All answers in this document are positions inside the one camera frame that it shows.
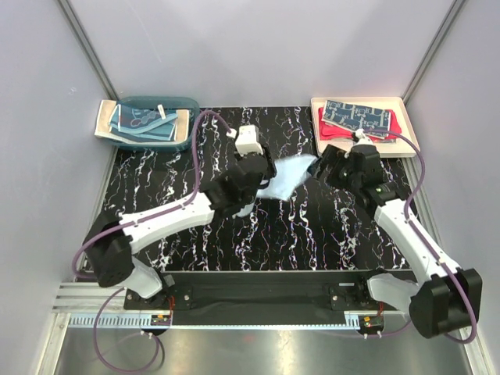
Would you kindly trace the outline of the red towel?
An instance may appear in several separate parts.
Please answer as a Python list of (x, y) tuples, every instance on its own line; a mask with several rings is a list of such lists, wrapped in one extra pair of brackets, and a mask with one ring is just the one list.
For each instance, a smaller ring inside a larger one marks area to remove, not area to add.
[[(402, 128), (399, 125), (395, 112), (391, 109), (388, 109), (387, 111), (391, 114), (390, 131), (400, 134), (402, 132)], [(351, 137), (350, 131), (341, 128), (337, 125), (327, 123), (323, 120), (323, 107), (318, 108), (318, 117), (319, 117), (319, 129), (320, 129), (321, 140), (332, 140), (337, 138)]]

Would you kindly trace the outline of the blue beige patterned towel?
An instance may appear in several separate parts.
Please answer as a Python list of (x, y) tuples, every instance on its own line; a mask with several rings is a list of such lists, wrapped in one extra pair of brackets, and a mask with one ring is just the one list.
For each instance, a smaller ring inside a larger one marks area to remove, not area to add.
[(386, 138), (391, 127), (391, 113), (385, 109), (333, 100), (326, 101), (322, 120), (351, 132), (363, 130), (365, 134), (379, 139)]

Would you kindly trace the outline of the light blue towel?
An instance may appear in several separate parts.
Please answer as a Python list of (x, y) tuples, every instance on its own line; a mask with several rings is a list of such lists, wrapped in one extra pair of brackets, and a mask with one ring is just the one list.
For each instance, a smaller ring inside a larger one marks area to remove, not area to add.
[(294, 191), (311, 177), (308, 169), (317, 159), (316, 156), (310, 154), (293, 155), (278, 159), (275, 162), (276, 176), (270, 179), (265, 188), (259, 188), (256, 197), (236, 213), (234, 217), (247, 216), (253, 210), (257, 198), (287, 201)]

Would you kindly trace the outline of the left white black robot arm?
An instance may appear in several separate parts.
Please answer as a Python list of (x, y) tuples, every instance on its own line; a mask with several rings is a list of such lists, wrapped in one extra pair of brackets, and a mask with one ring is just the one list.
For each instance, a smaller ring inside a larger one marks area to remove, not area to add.
[(161, 309), (170, 299), (170, 286), (160, 272), (136, 259), (136, 253), (183, 230), (247, 215), (258, 191), (267, 188), (276, 174), (268, 152), (252, 152), (239, 156), (200, 191), (175, 202), (121, 217), (99, 215), (84, 240), (98, 286), (126, 288), (151, 309)]

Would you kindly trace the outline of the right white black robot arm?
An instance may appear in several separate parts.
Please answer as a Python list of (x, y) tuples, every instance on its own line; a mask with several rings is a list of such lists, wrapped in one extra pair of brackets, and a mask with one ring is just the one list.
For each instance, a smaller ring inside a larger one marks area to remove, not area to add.
[(482, 279), (475, 269), (463, 269), (425, 231), (398, 186), (384, 178), (380, 154), (374, 145), (357, 144), (346, 152), (325, 148), (315, 164), (316, 176), (324, 175), (333, 188), (350, 192), (394, 242), (416, 278), (411, 283), (378, 271), (355, 289), (362, 309), (381, 302), (409, 315), (421, 336), (448, 335), (466, 327), (477, 334)]

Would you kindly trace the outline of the cream plastic tray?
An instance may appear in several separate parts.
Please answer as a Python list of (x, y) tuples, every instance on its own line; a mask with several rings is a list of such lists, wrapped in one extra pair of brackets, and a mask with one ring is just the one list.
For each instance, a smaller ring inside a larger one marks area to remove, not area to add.
[[(390, 109), (395, 112), (395, 117), (402, 128), (402, 135), (408, 138), (418, 149), (420, 149), (413, 126), (409, 119), (405, 105), (399, 97), (313, 97), (310, 101), (312, 123), (316, 139), (317, 154), (320, 155), (328, 145), (333, 145), (344, 151), (349, 151), (353, 146), (353, 140), (337, 139), (323, 140), (320, 136), (320, 116), (319, 108), (324, 107), (326, 100), (335, 100), (338, 102), (346, 102), (355, 105), (365, 105), (378, 109)], [(398, 138), (395, 142), (379, 142), (375, 143), (381, 158), (412, 158), (416, 155), (415, 151), (403, 140)]]

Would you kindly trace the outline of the black marble pattern mat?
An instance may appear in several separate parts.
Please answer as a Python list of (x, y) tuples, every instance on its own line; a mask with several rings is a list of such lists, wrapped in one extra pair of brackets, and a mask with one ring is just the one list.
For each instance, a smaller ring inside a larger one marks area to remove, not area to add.
[[(315, 154), (307, 106), (213, 108), (232, 127), (255, 124), (275, 159)], [(202, 183), (233, 165), (234, 144), (211, 116), (198, 130)], [(186, 152), (118, 150), (102, 211), (133, 213), (189, 195), (194, 184)], [(258, 200), (251, 213), (166, 237), (137, 258), (168, 271), (370, 270), (409, 268), (388, 235), (352, 195), (308, 180), (287, 201)]]

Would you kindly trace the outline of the teal plastic basket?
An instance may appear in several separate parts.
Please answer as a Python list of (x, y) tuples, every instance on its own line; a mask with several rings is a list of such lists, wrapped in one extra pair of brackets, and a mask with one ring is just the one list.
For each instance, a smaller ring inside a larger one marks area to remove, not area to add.
[(132, 151), (142, 151), (150, 149), (157, 152), (181, 152), (191, 147), (191, 139), (193, 134), (195, 117), (200, 114), (199, 104), (195, 100), (185, 97), (133, 96), (124, 98), (118, 101), (118, 103), (132, 105), (140, 109), (151, 109), (154, 105), (158, 104), (165, 105), (168, 109), (187, 109), (190, 111), (191, 120), (189, 123), (188, 138), (186, 141), (180, 144), (170, 145), (166, 147), (143, 147), (143, 146), (125, 146), (112, 141), (112, 143), (115, 146)]

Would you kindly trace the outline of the blue cartoon print towel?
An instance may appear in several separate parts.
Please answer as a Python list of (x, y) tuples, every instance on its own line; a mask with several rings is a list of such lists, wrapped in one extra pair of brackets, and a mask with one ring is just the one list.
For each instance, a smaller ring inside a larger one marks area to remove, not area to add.
[(137, 109), (118, 104), (110, 119), (109, 131), (129, 143), (172, 141), (178, 115), (175, 111)]

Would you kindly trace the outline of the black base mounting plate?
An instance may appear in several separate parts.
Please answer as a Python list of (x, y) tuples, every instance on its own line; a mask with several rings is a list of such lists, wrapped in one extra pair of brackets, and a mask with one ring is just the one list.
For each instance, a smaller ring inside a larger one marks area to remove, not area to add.
[(215, 304), (305, 304), (333, 310), (390, 309), (368, 292), (368, 278), (379, 270), (190, 271), (164, 273), (173, 278), (168, 296), (175, 310)]

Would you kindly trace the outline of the beige towel in basket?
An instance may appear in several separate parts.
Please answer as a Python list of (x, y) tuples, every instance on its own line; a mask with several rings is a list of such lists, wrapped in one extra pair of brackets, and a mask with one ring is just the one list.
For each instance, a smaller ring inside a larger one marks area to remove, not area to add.
[(166, 110), (166, 111), (175, 111), (178, 115), (178, 120), (176, 122), (176, 130), (174, 131), (173, 135), (173, 140), (172, 141), (158, 141), (158, 142), (147, 142), (147, 143), (129, 143), (128, 141), (125, 141), (121, 137), (117, 137), (116, 135), (113, 135), (109, 131), (109, 119), (111, 115), (113, 114), (113, 111), (115, 107), (119, 103), (116, 101), (111, 101), (111, 100), (103, 100), (101, 101), (101, 104), (99, 106), (98, 110), (98, 115), (97, 115), (97, 120), (96, 120), (96, 126), (95, 126), (95, 136), (98, 138), (105, 138), (110, 141), (114, 141), (118, 144), (125, 145), (125, 146), (143, 146), (143, 147), (166, 147), (170, 145), (176, 145), (180, 144), (188, 139), (189, 135), (189, 123), (191, 120), (191, 114), (190, 111), (187, 109), (168, 109), (165, 105), (158, 104), (154, 105), (151, 109), (156, 109), (158, 108), (161, 110), (160, 106)]

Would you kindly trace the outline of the right aluminium frame post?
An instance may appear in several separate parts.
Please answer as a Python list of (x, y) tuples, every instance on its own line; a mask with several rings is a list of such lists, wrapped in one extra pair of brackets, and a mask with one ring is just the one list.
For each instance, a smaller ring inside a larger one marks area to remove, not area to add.
[(450, 33), (452, 27), (454, 26), (456, 20), (459, 18), (460, 13), (463, 11), (467, 4), (467, 0), (453, 0), (452, 4), (448, 8), (444, 18), (442, 19), (437, 31), (432, 37), (430, 44), (427, 46), (426, 51), (423, 54), (412, 78), (410, 79), (404, 93), (402, 96), (402, 101), (405, 105), (408, 105), (411, 101), (412, 96), (416, 92), (420, 85), (421, 80), (424, 78), (428, 68), (434, 61), (436, 54), (439, 52), (441, 46), (445, 42), (446, 37)]

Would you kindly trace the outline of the aluminium frame post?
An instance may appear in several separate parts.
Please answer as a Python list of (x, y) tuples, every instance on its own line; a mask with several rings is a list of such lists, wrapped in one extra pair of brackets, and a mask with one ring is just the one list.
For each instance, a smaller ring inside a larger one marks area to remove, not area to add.
[(437, 31), (432, 37), (430, 44), (427, 46), (426, 51), (423, 54), (412, 78), (410, 79), (404, 93), (402, 96), (402, 101), (405, 105), (408, 105), (411, 101), (412, 96), (416, 92), (420, 85), (421, 80), (424, 78), (428, 68), (434, 61), (436, 54), (439, 52), (441, 46), (445, 42), (446, 37), (450, 33), (452, 27), (454, 26), (456, 20), (459, 18), (460, 13), (463, 11), (467, 4), (467, 0), (453, 0), (452, 4), (448, 8), (444, 18), (442, 19)]
[(55, 0), (55, 3), (61, 10), (63, 17), (68, 23), (73, 36), (76, 38), (78, 45), (82, 49), (85, 58), (89, 62), (95, 76), (98, 79), (103, 91), (106, 94), (106, 97), (112, 100), (118, 100), (119, 95), (116, 89), (113, 86), (112, 81), (107, 74), (102, 61), (98, 57), (98, 54), (91, 43), (91, 39), (88, 37), (86, 30), (84, 29), (84, 25), (80, 21), (79, 16), (77, 15), (76, 10), (74, 9), (71, 1), (68, 0)]

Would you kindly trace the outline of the aluminium rail with slots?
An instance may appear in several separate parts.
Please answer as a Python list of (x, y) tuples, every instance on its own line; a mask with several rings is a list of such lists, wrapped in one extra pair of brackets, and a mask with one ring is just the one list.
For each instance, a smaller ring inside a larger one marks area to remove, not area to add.
[(175, 310), (173, 299), (159, 309), (143, 303), (126, 290), (112, 295), (111, 288), (94, 284), (63, 284), (54, 304), (57, 313), (69, 313), (78, 328), (143, 328), (146, 330), (359, 330), (380, 327), (384, 308), (333, 310), (305, 304), (215, 304)]

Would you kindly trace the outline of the left aluminium frame post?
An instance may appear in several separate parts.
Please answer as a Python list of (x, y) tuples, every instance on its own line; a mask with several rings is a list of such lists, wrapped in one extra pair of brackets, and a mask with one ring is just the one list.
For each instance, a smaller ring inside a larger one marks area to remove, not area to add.
[(68, 0), (55, 0), (55, 3), (61, 10), (63, 17), (68, 23), (73, 36), (76, 38), (78, 45), (82, 49), (85, 58), (89, 62), (95, 76), (98, 79), (103, 91), (106, 94), (106, 97), (112, 100), (118, 100), (119, 95), (116, 89), (113, 86), (112, 81), (107, 74), (102, 61), (98, 57), (98, 54), (91, 43), (91, 39), (88, 37), (86, 30), (84, 29), (84, 25), (80, 21), (79, 16), (77, 15), (76, 10), (74, 9), (71, 1)]

